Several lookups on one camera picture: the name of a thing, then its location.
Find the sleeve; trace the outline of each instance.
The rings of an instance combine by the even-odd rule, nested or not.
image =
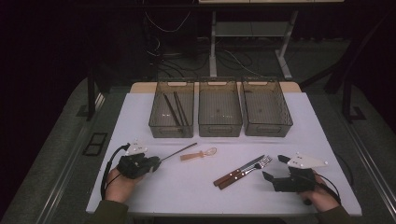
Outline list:
[[[123,203],[103,200],[92,217],[85,224],[124,224],[127,218],[128,206]]]
[[[335,207],[326,212],[317,213],[319,224],[354,224],[355,222],[343,206]]]

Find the gray mesh bin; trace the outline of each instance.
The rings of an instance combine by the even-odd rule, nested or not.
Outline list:
[[[201,77],[199,83],[199,135],[238,137],[242,113],[234,77]]]
[[[284,137],[293,125],[276,77],[242,77],[245,135]]]
[[[194,80],[158,80],[148,122],[154,138],[193,137]]]

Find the hand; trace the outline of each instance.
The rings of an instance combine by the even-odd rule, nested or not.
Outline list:
[[[105,200],[125,203],[132,194],[134,186],[143,179],[143,176],[137,179],[130,179],[120,174],[117,168],[110,171],[107,176],[107,188]]]
[[[326,185],[319,175],[315,175],[315,179],[319,184]],[[319,186],[315,186],[314,190],[301,192],[299,194],[303,200],[309,199],[319,212],[326,212],[340,205],[331,194]]]

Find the table surface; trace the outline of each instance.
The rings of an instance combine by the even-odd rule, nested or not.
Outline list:
[[[274,177],[288,177],[288,167],[277,160],[277,155],[293,157],[299,152],[329,163],[315,170],[338,188],[348,213],[361,216],[361,207],[332,153],[306,94],[292,82],[281,83],[281,86],[293,120],[293,126],[284,138],[245,136],[244,128],[239,137],[202,138],[198,134],[198,125],[194,125],[193,138],[155,139],[149,129],[155,83],[135,83],[131,93],[125,97],[87,212],[94,212],[101,201],[101,180],[111,155],[118,147],[137,139],[148,147],[147,157],[164,158],[192,143],[198,145],[169,158],[156,172],[145,176],[127,202],[132,214],[150,217],[289,217],[316,213],[315,208],[304,205],[296,193],[275,192],[272,183],[263,179],[261,171],[253,171],[223,190],[213,185],[214,180],[262,154],[274,158],[263,169],[265,172]],[[198,106],[197,92],[195,108]],[[212,157],[191,161],[181,161],[179,158],[182,154],[211,147],[218,149]],[[113,167],[118,164],[121,154],[115,157]]]

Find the utensil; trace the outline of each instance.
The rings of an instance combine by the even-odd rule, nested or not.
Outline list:
[[[263,157],[261,160],[256,162],[252,167],[247,168],[246,170],[240,172],[239,174],[235,175],[233,178],[229,178],[224,182],[219,184],[220,189],[225,189],[230,186],[232,183],[236,182],[237,180],[242,179],[244,176],[248,175],[250,172],[254,170],[260,170],[264,168],[272,159],[269,156]]]
[[[189,121],[187,120],[186,113],[184,113],[183,106],[181,105],[180,98],[178,98],[176,91],[174,91],[174,97],[175,97],[175,101],[176,101],[178,116],[180,117],[180,120],[181,120],[181,125],[184,126],[184,121],[183,121],[183,119],[184,119],[184,120],[186,120],[186,125],[189,126]]]
[[[204,156],[213,156],[213,155],[215,155],[216,152],[217,152],[217,149],[215,147],[212,147],[212,148],[208,149],[205,152],[200,151],[200,152],[197,152],[197,153],[181,155],[180,159],[182,161],[187,161],[187,160],[191,160],[191,159],[198,158],[198,157],[203,158]]]
[[[259,158],[254,159],[253,161],[250,161],[250,162],[246,163],[245,165],[239,167],[238,169],[236,169],[236,170],[234,170],[234,171],[228,173],[227,175],[225,175],[225,176],[223,176],[223,177],[217,179],[215,182],[213,182],[213,184],[214,184],[215,186],[218,186],[219,184],[221,184],[222,182],[228,180],[229,178],[232,178],[232,177],[234,177],[235,175],[237,175],[237,174],[239,174],[239,173],[245,171],[246,169],[248,169],[248,168],[254,166],[254,164],[255,164],[256,162],[260,161],[262,158],[264,158],[264,156],[265,156],[265,155],[262,155],[262,156],[260,156]]]
[[[163,97],[165,98],[166,104],[168,105],[169,110],[171,111],[171,115],[172,115],[172,118],[173,118],[174,121],[175,121],[175,124],[176,124],[177,126],[180,126],[180,122],[179,122],[178,119],[177,119],[175,110],[174,110],[174,108],[172,107],[171,102],[169,101],[168,96],[166,96],[165,93],[164,93],[164,94],[163,94]]]
[[[179,150],[179,151],[177,151],[177,152],[175,152],[175,153],[173,153],[173,154],[171,154],[171,155],[169,155],[169,156],[163,158],[162,160],[160,160],[160,162],[161,162],[161,161],[164,161],[164,160],[166,160],[166,159],[168,159],[169,157],[172,157],[172,156],[176,155],[177,153],[179,153],[179,152],[181,152],[181,151],[186,150],[186,149],[189,148],[189,147],[193,147],[193,146],[195,146],[195,145],[197,145],[197,144],[198,144],[198,143],[192,143],[191,145],[189,145],[189,146],[187,146],[187,147],[183,147],[181,150]]]

